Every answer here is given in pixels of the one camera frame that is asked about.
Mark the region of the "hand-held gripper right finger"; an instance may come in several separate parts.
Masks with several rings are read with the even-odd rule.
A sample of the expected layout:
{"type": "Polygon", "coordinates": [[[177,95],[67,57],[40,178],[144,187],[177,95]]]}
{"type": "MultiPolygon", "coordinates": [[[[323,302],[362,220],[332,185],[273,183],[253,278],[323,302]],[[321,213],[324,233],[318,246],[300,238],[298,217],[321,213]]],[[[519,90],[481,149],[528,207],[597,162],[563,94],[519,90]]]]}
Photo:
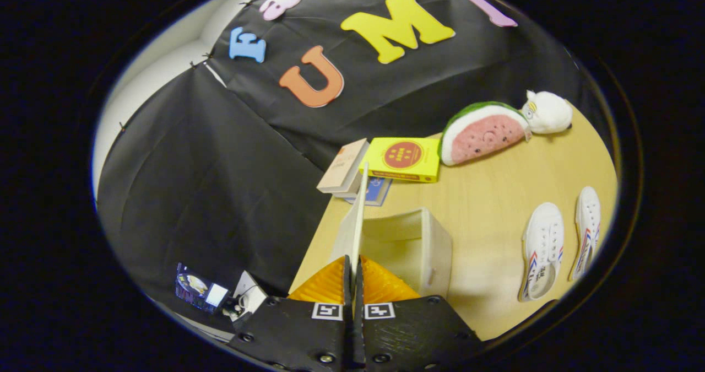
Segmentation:
{"type": "Polygon", "coordinates": [[[398,277],[361,256],[355,278],[355,366],[360,371],[447,371],[484,344],[442,296],[392,301],[378,287],[398,277]]]}

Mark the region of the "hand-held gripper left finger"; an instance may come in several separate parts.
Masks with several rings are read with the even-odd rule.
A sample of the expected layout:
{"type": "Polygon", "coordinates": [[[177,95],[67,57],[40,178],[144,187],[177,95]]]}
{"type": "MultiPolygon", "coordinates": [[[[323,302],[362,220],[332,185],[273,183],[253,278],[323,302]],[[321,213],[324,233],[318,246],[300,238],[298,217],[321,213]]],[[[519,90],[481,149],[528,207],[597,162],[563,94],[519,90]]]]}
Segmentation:
{"type": "Polygon", "coordinates": [[[343,256],[340,304],[268,296],[237,324],[227,346],[274,370],[346,371],[352,349],[350,257],[343,256]]]}

